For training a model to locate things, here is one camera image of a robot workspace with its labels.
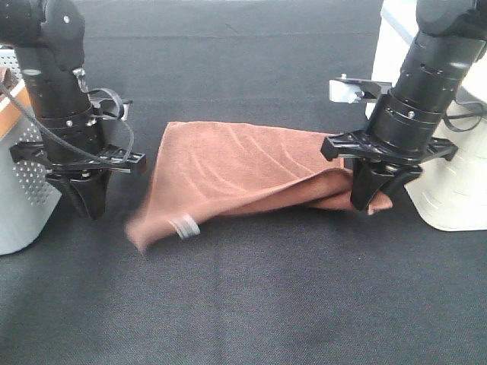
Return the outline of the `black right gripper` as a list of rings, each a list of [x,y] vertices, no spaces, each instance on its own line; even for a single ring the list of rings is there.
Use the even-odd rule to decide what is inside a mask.
[[[395,193],[422,175],[423,169],[413,165],[436,158],[450,161],[457,150],[446,138],[431,138],[419,151],[407,151],[358,130],[325,137],[320,152],[328,161],[337,157],[361,158],[353,162],[351,203],[357,210],[367,209],[367,214],[373,215],[392,208]],[[400,167],[385,180],[385,166],[376,161],[410,167]]]

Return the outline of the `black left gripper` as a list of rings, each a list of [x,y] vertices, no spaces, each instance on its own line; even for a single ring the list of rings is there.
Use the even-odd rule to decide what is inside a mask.
[[[49,151],[43,142],[20,141],[10,147],[15,163],[30,161],[46,171],[47,182],[72,203],[81,217],[99,219],[105,212],[111,172],[143,173],[146,156],[108,144],[97,154],[72,145]]]

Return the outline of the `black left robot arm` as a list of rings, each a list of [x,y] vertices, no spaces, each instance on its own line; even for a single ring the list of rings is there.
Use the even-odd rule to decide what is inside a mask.
[[[105,212],[111,173],[143,173],[146,157],[133,152],[132,132],[126,148],[105,138],[103,124],[126,123],[130,102],[108,88],[88,90],[84,26],[72,1],[3,1],[1,44],[14,50],[32,110],[1,89],[41,135],[11,146],[12,160],[40,164],[46,181],[96,220]]]

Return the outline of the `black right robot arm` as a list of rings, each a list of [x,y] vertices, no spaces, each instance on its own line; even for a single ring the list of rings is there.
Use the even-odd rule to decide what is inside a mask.
[[[419,26],[395,84],[342,76],[329,82],[336,103],[374,103],[365,129],[325,139],[327,160],[353,160],[351,203],[366,209],[378,192],[390,194],[422,174],[422,163],[452,160],[457,146],[436,138],[472,65],[486,50],[484,1],[419,1]]]

